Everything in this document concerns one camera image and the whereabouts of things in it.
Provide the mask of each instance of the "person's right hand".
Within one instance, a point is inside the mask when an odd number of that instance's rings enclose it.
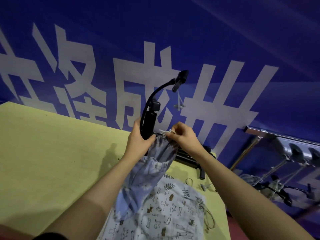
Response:
[[[172,129],[176,134],[167,132],[165,135],[174,141],[190,156],[194,156],[204,150],[196,134],[190,126],[182,122],[175,124]]]

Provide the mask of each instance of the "black sleeve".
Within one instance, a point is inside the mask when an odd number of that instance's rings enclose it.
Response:
[[[47,232],[37,236],[33,240],[68,240],[68,239],[62,236],[61,234],[54,233],[54,232]]]

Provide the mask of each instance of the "forearm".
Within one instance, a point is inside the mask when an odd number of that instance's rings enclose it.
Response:
[[[250,239],[313,239],[297,222],[215,160],[204,149],[191,155],[206,169],[211,182]]]
[[[123,157],[107,174],[58,217],[45,232],[56,232],[69,240],[96,239],[122,184],[137,160]]]

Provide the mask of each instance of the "fabric pouch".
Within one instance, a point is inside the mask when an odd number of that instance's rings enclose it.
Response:
[[[162,136],[156,137],[143,156],[130,171],[115,202],[116,221],[133,216],[142,206],[150,191],[166,173],[177,154],[178,144]]]

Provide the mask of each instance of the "yellow table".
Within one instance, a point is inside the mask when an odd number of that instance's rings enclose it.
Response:
[[[37,235],[121,158],[129,132],[31,107],[0,105],[0,224]],[[230,239],[220,196],[203,192],[199,170],[173,162],[167,173],[206,197],[216,227],[206,239]]]

